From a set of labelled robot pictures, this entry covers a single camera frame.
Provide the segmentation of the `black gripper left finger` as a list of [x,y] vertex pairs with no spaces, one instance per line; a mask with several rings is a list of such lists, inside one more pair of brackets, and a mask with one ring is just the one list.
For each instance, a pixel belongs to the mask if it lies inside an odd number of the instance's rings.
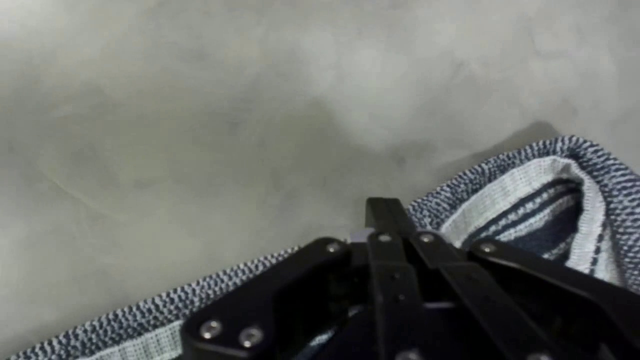
[[190,314],[183,360],[292,360],[366,294],[366,245],[318,237]]

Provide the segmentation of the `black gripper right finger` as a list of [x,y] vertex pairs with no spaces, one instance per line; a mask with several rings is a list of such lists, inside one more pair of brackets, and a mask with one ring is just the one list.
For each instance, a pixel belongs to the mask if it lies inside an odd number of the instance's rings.
[[640,360],[640,300],[492,237],[458,250],[370,197],[380,360]]

